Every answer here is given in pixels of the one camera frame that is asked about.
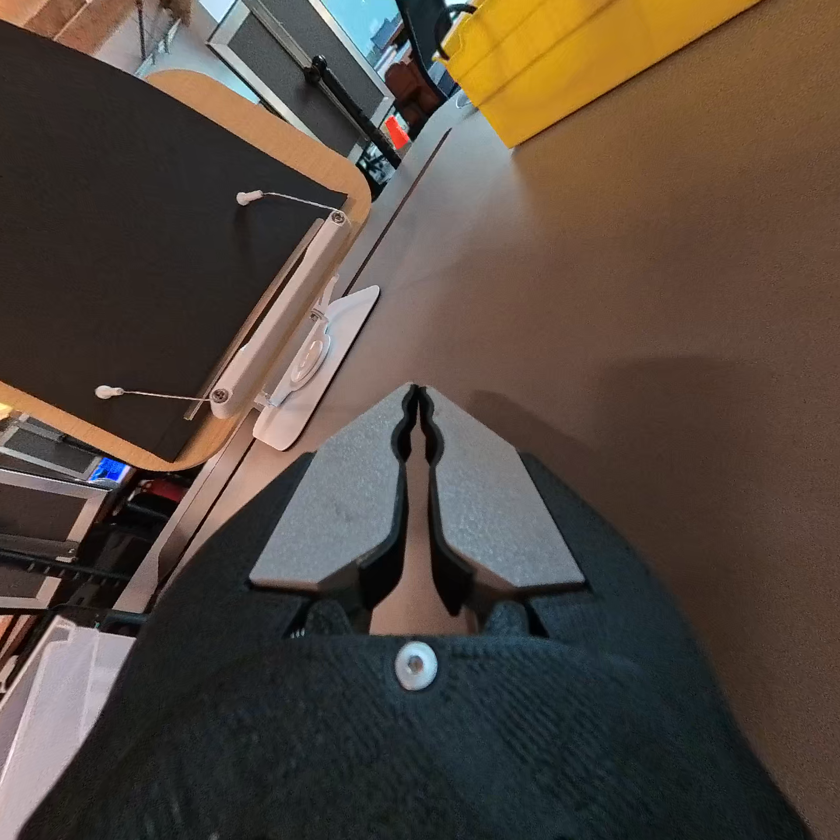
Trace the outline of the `wooden book stand board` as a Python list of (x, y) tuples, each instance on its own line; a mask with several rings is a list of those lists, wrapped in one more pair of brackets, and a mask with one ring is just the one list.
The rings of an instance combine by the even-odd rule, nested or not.
[[(372, 204), (369, 187), (350, 161), (202, 73), (157, 71), (146, 82), (291, 169), (345, 194), (348, 198), (343, 210), (351, 231), (330, 267), (338, 268), (359, 236)], [(178, 459), (169, 462), (4, 382), (1, 403), (30, 414), (123, 463), (151, 471), (177, 471), (204, 464), (221, 451), (251, 412), (249, 407), (235, 419), (206, 419)]]

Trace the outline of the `grey metal rack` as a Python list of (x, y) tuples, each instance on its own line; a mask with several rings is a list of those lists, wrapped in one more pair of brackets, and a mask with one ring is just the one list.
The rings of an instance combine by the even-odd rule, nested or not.
[(133, 467), (23, 413), (1, 423), (2, 548), (129, 573), (146, 546), (117, 520)]

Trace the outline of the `white panel clamp bracket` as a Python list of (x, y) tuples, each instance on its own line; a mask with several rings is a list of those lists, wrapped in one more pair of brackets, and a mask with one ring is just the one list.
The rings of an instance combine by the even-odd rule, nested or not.
[(213, 416), (259, 416), (254, 438), (279, 451), (299, 439), (378, 302), (367, 287), (337, 297), (332, 267), (351, 223), (336, 208), (316, 219), (211, 374)]

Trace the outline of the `grey desk partition panel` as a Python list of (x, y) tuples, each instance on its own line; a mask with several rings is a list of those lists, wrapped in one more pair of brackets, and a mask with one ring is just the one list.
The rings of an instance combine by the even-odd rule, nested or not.
[(395, 2), (232, 2), (207, 43), (276, 116), (357, 162), (369, 141), (329, 91), (305, 78), (322, 57), (376, 126), (392, 110), (375, 39), (400, 22)]

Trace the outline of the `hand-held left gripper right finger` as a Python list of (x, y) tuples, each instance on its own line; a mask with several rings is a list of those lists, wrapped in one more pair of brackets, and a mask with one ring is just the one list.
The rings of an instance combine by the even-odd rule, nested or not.
[(433, 387), (419, 389), (418, 415), (433, 579), (447, 611), (488, 615), (499, 601), (582, 588), (585, 576), (516, 448)]

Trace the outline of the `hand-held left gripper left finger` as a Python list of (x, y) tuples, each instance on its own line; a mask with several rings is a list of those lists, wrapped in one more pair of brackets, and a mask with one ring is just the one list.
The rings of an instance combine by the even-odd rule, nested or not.
[(396, 588), (417, 390), (400, 386), (321, 445), (249, 574), (253, 586)]

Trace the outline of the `black pole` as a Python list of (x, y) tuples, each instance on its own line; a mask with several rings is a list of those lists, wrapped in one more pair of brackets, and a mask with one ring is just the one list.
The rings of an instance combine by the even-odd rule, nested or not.
[(394, 170), (399, 168), (402, 158), (392, 142), (367, 117), (361, 106), (352, 99), (344, 85), (329, 68), (328, 62), (323, 56), (312, 57), (310, 66), (304, 69), (303, 74), (310, 84), (325, 91), (338, 104), (358, 131), (376, 147)]

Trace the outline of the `yellow plastic bin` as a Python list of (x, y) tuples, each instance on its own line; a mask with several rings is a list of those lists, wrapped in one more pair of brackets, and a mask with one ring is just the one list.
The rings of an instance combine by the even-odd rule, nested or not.
[(755, 4), (454, 3), (433, 25), (434, 57), (512, 149)]

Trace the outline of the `black office chair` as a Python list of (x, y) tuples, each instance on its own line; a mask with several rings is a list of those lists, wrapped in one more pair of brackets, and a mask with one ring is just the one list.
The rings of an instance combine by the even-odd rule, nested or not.
[(396, 1), (404, 30), (419, 65), (428, 68), (455, 18), (477, 7), (476, 1)]

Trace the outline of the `clear plastic box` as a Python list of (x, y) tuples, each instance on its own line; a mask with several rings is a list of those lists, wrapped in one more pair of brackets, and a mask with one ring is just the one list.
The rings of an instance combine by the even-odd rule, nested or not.
[(146, 615), (54, 613), (1, 706), (1, 838), (17, 838), (88, 737)]

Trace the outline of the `black sheet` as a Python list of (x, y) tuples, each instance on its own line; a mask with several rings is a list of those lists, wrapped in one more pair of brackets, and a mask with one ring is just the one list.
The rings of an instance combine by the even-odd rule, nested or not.
[(307, 178), (144, 80), (2, 22), (1, 375), (173, 462), (199, 396), (313, 222)]

